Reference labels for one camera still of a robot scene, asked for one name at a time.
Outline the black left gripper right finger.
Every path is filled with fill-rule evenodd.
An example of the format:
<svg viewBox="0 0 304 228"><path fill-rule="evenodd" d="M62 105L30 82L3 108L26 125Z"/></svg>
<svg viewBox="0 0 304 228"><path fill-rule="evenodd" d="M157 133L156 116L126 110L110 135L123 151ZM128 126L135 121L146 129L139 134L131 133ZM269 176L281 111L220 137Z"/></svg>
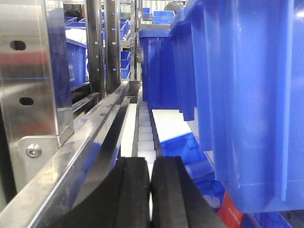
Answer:
<svg viewBox="0 0 304 228"><path fill-rule="evenodd" d="M181 157L158 157L153 165L153 228L225 228L187 173Z"/></svg>

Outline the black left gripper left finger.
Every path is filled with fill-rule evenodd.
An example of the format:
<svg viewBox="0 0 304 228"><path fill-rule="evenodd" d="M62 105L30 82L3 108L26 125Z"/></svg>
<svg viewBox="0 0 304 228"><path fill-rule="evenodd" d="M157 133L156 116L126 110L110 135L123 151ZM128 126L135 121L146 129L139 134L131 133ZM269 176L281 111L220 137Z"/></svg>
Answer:
<svg viewBox="0 0 304 228"><path fill-rule="evenodd" d="M150 179L144 158L119 158L108 176L52 228L147 228Z"/></svg>

